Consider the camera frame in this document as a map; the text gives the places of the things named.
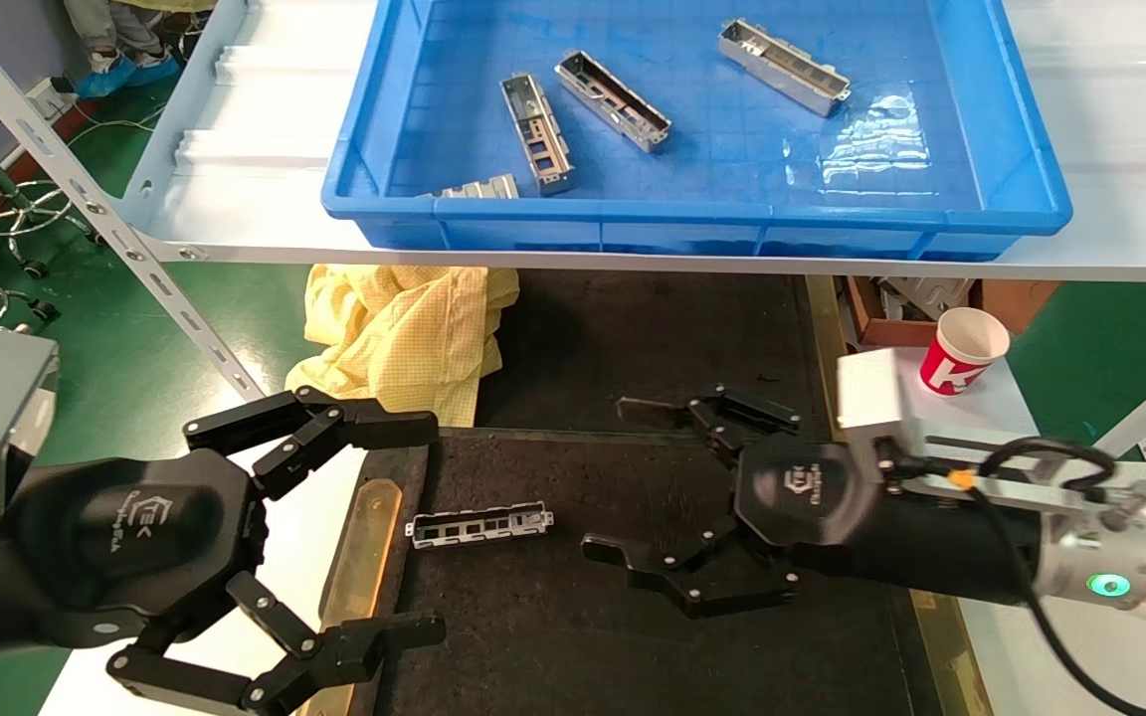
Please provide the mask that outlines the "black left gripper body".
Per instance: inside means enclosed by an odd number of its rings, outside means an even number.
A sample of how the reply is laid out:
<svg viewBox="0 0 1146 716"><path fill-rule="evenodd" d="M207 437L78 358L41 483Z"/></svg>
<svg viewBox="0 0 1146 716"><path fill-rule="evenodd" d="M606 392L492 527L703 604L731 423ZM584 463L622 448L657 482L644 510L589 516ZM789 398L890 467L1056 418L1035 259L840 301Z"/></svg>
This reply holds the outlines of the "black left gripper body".
<svg viewBox="0 0 1146 716"><path fill-rule="evenodd" d="M168 625L196 637L262 561L267 508L245 469L168 459L32 469L0 520L0 652L88 650Z"/></svg>

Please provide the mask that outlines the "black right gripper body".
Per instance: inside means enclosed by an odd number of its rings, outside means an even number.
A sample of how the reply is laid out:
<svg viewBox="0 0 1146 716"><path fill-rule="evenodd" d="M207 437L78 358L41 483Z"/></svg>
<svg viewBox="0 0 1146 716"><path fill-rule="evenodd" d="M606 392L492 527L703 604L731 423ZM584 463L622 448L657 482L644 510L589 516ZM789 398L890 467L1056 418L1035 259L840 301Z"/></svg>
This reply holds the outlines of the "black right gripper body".
<svg viewBox="0 0 1146 716"><path fill-rule="evenodd" d="M733 512L792 566L970 600L1023 601L1013 553L973 499L865 483L846 444L764 436L735 459Z"/></svg>

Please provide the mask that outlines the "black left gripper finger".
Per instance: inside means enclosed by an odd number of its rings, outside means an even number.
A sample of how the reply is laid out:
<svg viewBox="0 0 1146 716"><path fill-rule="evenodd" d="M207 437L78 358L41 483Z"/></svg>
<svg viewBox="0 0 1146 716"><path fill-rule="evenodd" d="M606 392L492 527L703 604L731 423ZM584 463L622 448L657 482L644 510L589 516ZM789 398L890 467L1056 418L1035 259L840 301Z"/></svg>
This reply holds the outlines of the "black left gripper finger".
<svg viewBox="0 0 1146 716"><path fill-rule="evenodd" d="M191 451L221 454L281 441L251 467L260 498L281 499L345 448L382 451L433 444L440 439L440 422L427 411L388 412L376 399L336 399L299 387L188 422L183 436Z"/></svg>
<svg viewBox="0 0 1146 716"><path fill-rule="evenodd" d="M321 690L372 680L387 656L435 646L447 635L434 611L351 620L312 631L250 572L226 584L233 606L278 645L283 656L270 670L246 678L167 656L179 629L147 625L107 663L107 674L133 697L210 715L291 715Z"/></svg>

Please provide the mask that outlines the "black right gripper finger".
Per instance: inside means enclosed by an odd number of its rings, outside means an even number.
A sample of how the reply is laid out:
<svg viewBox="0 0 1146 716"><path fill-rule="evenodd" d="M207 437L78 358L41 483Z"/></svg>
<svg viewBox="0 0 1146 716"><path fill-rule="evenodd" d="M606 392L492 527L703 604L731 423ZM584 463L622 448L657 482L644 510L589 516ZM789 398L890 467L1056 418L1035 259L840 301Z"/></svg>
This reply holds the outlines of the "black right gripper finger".
<svg viewBox="0 0 1146 716"><path fill-rule="evenodd" d="M581 553L622 571L629 589L661 595L689 620L786 606L801 581L782 550L735 516L720 517L673 549L587 533Z"/></svg>
<svg viewBox="0 0 1146 716"><path fill-rule="evenodd" d="M800 414L787 406L724 384L709 395L677 403L622 396L617 400L617 416L628 425L693 434L729 470L737 467L749 446L769 436L795 443L802 426Z"/></svg>

